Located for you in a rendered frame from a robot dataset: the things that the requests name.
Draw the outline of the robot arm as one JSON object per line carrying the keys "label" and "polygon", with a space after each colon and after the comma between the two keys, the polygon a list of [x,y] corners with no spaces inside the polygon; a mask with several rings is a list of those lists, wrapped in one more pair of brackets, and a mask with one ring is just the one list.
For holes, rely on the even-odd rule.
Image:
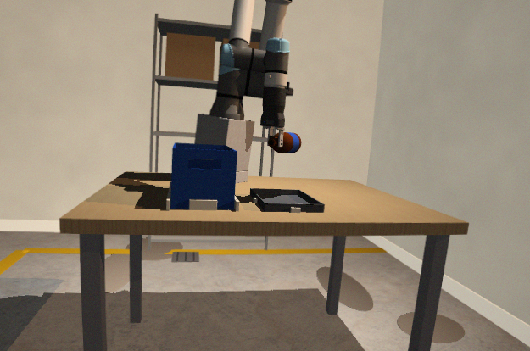
{"label": "robot arm", "polygon": [[291,2],[266,0],[259,49],[254,49],[249,48],[254,0],[234,0],[229,44],[222,46],[216,98],[209,115],[244,120],[243,96],[263,98],[265,73],[287,74],[289,42],[282,39],[282,31]]}

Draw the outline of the dark blue crate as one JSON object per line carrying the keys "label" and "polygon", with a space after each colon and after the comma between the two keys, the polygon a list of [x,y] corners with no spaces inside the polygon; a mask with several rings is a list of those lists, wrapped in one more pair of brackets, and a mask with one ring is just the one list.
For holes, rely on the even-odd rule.
{"label": "dark blue crate", "polygon": [[170,208],[189,209],[189,199],[211,199],[217,200],[217,209],[234,209],[237,151],[225,145],[177,143],[176,147],[172,148]]}

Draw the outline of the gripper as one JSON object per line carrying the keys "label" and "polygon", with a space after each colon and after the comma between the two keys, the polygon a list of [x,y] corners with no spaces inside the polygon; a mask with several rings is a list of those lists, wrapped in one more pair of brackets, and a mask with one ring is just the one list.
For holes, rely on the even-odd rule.
{"label": "gripper", "polygon": [[[285,130],[284,109],[286,94],[293,95],[293,89],[287,83],[287,75],[283,73],[265,73],[263,92],[263,114],[260,126],[268,130],[268,141],[273,137],[273,128],[279,130],[278,147],[283,144],[283,132]],[[286,88],[285,88],[286,87]],[[268,145],[267,141],[267,146]]]}

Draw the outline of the dark brown bottle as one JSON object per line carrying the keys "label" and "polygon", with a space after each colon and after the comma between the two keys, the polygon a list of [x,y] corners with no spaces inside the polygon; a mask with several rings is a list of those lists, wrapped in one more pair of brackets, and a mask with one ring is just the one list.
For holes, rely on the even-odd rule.
{"label": "dark brown bottle", "polygon": [[296,153],[301,147],[301,139],[298,134],[283,132],[282,147],[278,147],[279,132],[268,141],[268,145],[278,153]]}

